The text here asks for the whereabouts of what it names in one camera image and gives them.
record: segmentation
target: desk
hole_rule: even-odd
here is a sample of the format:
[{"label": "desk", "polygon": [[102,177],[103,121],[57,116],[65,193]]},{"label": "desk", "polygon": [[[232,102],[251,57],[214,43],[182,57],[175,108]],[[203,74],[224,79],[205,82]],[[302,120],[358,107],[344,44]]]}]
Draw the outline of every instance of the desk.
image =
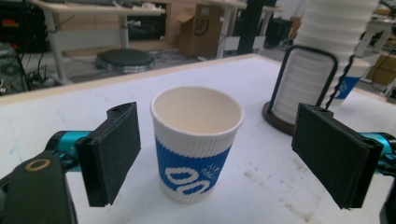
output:
[{"label": "desk", "polygon": [[[246,9],[247,4],[243,2],[226,2],[223,0],[203,0],[203,2],[214,6],[220,6],[224,9],[223,24],[221,26],[220,40],[218,47],[217,58],[222,58],[224,50],[235,50],[238,49],[239,36],[228,36],[230,30],[233,29],[234,18],[233,13],[237,9]],[[265,31],[267,29],[268,21],[271,15],[277,11],[282,11],[280,7],[263,7],[262,8],[262,28],[260,29],[260,35],[257,36],[253,43],[254,49],[262,49],[265,41]]]},{"label": "desk", "polygon": [[[154,16],[165,12],[164,9],[127,8],[127,7],[97,7],[66,4],[50,4],[40,0],[30,2],[44,11],[46,18],[49,43],[55,60],[58,80],[62,84],[71,83],[64,69],[62,51],[72,49],[88,49],[101,46],[119,45],[129,48],[127,16]],[[92,14],[92,15],[119,15],[121,25],[117,29],[101,30],[58,30],[53,13]]]},{"label": "desk", "polygon": [[[291,137],[262,118],[279,67],[249,54],[1,97],[0,177],[41,152],[54,133],[93,130],[109,108],[135,101],[142,149],[115,203],[90,208],[81,174],[67,174],[80,223],[379,223],[393,178],[375,175],[363,208],[340,210],[291,150]],[[156,93],[182,85],[224,91],[246,112],[213,194],[192,205],[176,203],[161,190],[149,113]],[[357,132],[396,135],[396,105],[370,95],[353,91],[330,110]]]}]

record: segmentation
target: floor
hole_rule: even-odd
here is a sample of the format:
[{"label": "floor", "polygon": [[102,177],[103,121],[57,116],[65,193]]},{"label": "floor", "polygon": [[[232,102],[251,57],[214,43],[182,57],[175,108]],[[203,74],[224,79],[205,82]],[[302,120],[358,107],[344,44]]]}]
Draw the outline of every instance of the floor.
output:
[{"label": "floor", "polygon": [[[277,47],[273,49],[264,49],[262,50],[261,55],[281,62],[283,60],[284,53],[284,47]],[[154,69],[200,62],[197,59],[188,59],[183,57],[176,49],[151,51],[150,54],[155,58]],[[232,56],[233,54],[229,52],[225,55]],[[95,56],[78,58],[66,57],[64,60],[64,66],[67,76],[75,83],[120,76],[114,72],[97,69],[94,61]],[[57,85],[56,80],[52,78],[56,77],[56,69],[50,52],[44,53],[43,55],[27,54],[22,58],[22,64],[28,77],[37,77],[35,89],[50,88]],[[360,81],[356,87],[379,95],[386,88],[385,86],[368,83],[366,81]]]}]

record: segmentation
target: blue and white paper cup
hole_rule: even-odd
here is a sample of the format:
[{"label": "blue and white paper cup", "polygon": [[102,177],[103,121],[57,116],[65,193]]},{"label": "blue and white paper cup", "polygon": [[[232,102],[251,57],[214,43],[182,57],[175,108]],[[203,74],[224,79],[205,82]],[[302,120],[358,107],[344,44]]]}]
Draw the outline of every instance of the blue and white paper cup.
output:
[{"label": "blue and white paper cup", "polygon": [[205,87],[163,91],[151,102],[163,191],[182,203],[212,192],[244,111],[229,95]]}]

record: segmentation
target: black pole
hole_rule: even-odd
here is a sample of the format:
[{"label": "black pole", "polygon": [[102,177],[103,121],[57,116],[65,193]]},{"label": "black pole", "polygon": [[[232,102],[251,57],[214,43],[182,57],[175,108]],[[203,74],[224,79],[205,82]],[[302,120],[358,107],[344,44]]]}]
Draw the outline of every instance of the black pole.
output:
[{"label": "black pole", "polygon": [[260,18],[262,17],[262,7],[265,0],[247,1],[246,17],[239,40],[237,55],[248,54],[253,52],[254,38],[256,37],[259,27]]}]

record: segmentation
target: black round stool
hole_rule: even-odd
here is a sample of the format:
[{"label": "black round stool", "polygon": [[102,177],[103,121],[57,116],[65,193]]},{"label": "black round stool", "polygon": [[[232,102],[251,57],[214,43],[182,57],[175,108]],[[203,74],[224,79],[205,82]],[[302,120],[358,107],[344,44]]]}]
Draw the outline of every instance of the black round stool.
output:
[{"label": "black round stool", "polygon": [[153,68],[154,64],[154,57],[136,49],[112,49],[96,57],[96,67],[120,74],[145,72]]}]

